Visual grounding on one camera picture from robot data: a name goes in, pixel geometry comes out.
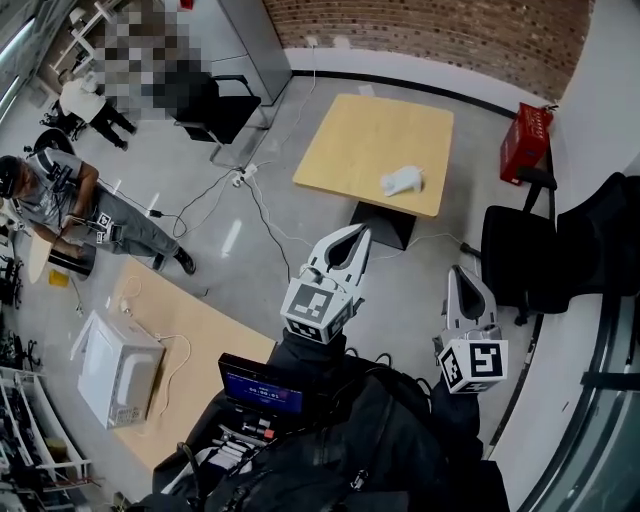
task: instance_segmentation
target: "gray pants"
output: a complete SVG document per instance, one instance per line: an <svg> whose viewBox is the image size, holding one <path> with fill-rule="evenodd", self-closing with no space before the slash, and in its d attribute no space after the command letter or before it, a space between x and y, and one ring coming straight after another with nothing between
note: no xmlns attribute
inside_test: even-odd
<svg viewBox="0 0 640 512"><path fill-rule="evenodd" d="M117 243L97 243L97 233L87 228L74 229L72 236L98 249L114 254L133 256L175 256L180 246L156 224L129 203L98 186L95 191L94 221L100 214L108 215L111 221L122 226L122 235Z"/></svg>

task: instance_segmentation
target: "gray shirt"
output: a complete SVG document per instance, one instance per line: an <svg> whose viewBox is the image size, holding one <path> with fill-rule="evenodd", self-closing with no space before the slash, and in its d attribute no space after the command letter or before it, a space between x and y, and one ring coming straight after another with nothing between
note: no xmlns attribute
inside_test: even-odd
<svg viewBox="0 0 640 512"><path fill-rule="evenodd" d="M50 162L57 163L62 168L71 167L70 180L78 178L82 160L77 156L57 149L45 149L44 152ZM71 213L76 204L77 188L73 183L67 182L62 191L54 193L51 190L53 182L47 179L47 170L42 168L37 156L27 158L26 163L35 173L37 184L28 196L18 200L22 208L22 217L58 233L64 218Z"/></svg>

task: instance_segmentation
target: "power strip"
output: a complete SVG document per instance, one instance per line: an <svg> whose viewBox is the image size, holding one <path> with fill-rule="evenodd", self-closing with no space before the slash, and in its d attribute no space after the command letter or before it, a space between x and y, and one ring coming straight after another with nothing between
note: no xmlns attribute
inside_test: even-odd
<svg viewBox="0 0 640 512"><path fill-rule="evenodd" d="M231 183L234 187L240 188L242 184L256 172L258 172L258 166L256 164L249 164L246 169L237 171L234 174Z"/></svg>

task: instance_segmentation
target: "cap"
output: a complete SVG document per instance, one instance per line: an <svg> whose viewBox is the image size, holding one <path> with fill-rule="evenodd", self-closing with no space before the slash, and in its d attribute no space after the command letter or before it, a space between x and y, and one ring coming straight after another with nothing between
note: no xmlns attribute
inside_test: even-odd
<svg viewBox="0 0 640 512"><path fill-rule="evenodd" d="M15 156L0 158L0 197L10 198L20 176L20 160Z"/></svg>

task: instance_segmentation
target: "black table base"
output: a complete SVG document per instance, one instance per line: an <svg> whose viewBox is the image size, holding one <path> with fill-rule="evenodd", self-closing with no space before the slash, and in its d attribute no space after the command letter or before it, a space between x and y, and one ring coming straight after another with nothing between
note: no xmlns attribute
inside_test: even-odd
<svg viewBox="0 0 640 512"><path fill-rule="evenodd" d="M411 240L416 217L369 203L358 203L351 224L366 224L372 239L378 243L404 251Z"/></svg>

